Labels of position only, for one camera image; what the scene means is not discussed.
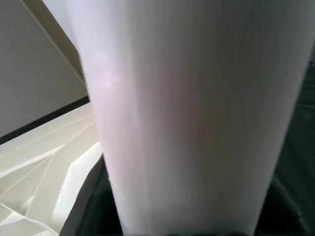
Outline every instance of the white ceiling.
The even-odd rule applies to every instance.
[[[0,137],[87,95],[19,0],[0,0]]]

